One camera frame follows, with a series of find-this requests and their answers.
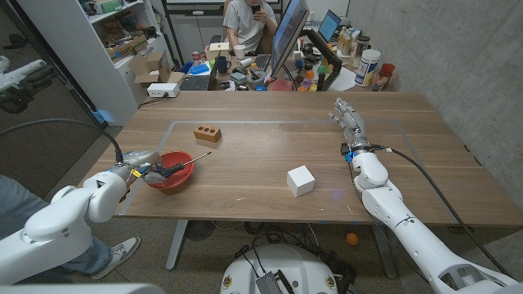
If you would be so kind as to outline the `white black gloved person hand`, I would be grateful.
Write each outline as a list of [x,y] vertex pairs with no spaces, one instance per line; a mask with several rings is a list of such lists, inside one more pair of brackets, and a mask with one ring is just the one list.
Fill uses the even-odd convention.
[[49,87],[58,72],[43,60],[35,60],[10,72],[10,60],[1,56],[1,110],[19,114],[27,109],[34,95]]

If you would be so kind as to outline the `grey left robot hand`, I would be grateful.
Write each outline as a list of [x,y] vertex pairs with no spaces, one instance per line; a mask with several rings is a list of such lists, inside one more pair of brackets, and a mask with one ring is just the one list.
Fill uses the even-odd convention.
[[122,177],[126,185],[142,178],[147,184],[163,183],[169,175],[163,170],[163,159],[158,151],[131,151],[123,155],[123,162],[116,163],[110,172]]

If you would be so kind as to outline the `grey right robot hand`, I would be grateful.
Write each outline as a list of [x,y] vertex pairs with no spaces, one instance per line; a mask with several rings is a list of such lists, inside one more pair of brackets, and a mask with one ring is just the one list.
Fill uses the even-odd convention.
[[365,124],[362,117],[340,97],[336,99],[334,107],[338,116],[329,113],[329,117],[339,124],[351,150],[356,153],[368,152],[370,143],[366,137]]

